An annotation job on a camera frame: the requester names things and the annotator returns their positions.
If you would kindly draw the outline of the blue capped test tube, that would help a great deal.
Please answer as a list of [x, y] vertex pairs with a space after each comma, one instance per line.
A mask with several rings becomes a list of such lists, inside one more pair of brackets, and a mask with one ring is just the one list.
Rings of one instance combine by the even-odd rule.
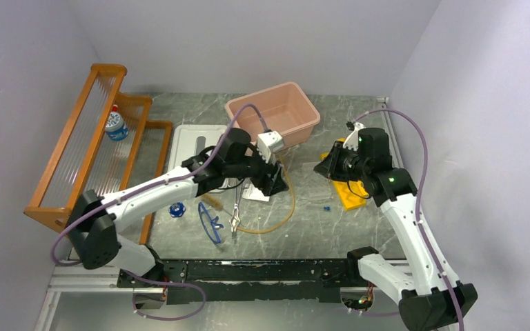
[[331, 211], [331, 207], [330, 206], [325, 206], [325, 205], [307, 205], [306, 209], [308, 209], [308, 210], [316, 210], [316, 211], [323, 211], [323, 212]]

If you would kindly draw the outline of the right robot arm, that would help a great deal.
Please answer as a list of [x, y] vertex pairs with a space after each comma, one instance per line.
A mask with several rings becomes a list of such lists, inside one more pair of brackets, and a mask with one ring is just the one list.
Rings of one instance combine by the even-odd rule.
[[478, 298], [475, 286], [461, 282], [435, 242], [418, 203], [420, 191], [404, 168], [396, 168], [389, 136], [381, 128], [356, 128], [336, 141], [314, 171], [332, 181], [360, 182], [395, 231], [411, 273], [397, 269], [375, 249], [348, 253], [346, 280], [368, 281], [392, 299], [408, 330], [436, 330], [456, 324]]

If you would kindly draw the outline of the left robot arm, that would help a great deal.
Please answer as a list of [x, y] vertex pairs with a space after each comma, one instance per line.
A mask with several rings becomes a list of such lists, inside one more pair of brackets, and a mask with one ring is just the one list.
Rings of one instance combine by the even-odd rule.
[[162, 208], [219, 189], [227, 179], [248, 179], [264, 195], [288, 190], [275, 152], [284, 147], [277, 131], [251, 136], [240, 128], [156, 179], [104, 196], [93, 190], [76, 201], [66, 225], [68, 238], [82, 266], [94, 270], [110, 265], [135, 274], [145, 286], [163, 281], [165, 265], [149, 246], [120, 236], [134, 221]]

